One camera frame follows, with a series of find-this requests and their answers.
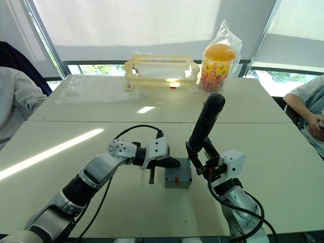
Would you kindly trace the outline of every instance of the label on jar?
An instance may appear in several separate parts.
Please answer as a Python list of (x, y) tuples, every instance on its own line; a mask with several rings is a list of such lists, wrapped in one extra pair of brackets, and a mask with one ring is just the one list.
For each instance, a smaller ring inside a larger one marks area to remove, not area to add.
[(201, 75), (208, 79), (208, 80), (214, 80), (219, 81), (226, 79), (229, 75), (229, 71), (232, 65), (232, 61), (229, 62), (217, 62), (214, 61), (213, 63), (210, 63), (206, 60), (202, 62), (202, 71)]

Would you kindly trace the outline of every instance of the person's hand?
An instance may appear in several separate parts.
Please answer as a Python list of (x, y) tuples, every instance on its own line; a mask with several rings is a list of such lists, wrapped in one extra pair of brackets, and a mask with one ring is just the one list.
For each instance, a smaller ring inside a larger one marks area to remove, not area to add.
[(324, 142), (324, 129), (319, 126), (319, 122), (324, 123), (324, 116), (312, 114), (306, 120), (310, 127), (309, 132), (313, 137)]

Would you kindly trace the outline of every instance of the white shirt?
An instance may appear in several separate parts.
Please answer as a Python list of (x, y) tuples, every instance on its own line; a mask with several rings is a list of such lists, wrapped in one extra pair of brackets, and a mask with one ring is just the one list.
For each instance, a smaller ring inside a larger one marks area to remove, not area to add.
[[(324, 89), (324, 75), (319, 76), (312, 81), (297, 87), (296, 89), (289, 92), (289, 94), (299, 96), (304, 103), (312, 97), (316, 92), (320, 89)], [(301, 128), (302, 134), (308, 140), (308, 142), (313, 145), (316, 151), (320, 154), (320, 156), (324, 157), (324, 142), (319, 141), (318, 139), (314, 138), (312, 134), (309, 132), (309, 125), (306, 124), (304, 127)]]
[(0, 150), (45, 99), (23, 72), (0, 67)]

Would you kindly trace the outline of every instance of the orange lid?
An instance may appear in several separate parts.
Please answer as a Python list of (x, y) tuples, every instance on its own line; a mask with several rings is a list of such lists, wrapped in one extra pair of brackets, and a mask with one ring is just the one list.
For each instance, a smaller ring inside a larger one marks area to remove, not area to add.
[(228, 62), (236, 57), (235, 50), (225, 44), (213, 44), (205, 49), (205, 57), (213, 61)]

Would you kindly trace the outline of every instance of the gray box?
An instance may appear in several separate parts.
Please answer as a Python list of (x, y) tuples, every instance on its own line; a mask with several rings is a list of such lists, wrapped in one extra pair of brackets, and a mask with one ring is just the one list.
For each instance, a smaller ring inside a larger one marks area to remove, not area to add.
[(175, 158), (180, 162), (180, 167), (166, 168), (165, 188), (186, 188), (192, 182), (190, 160)]

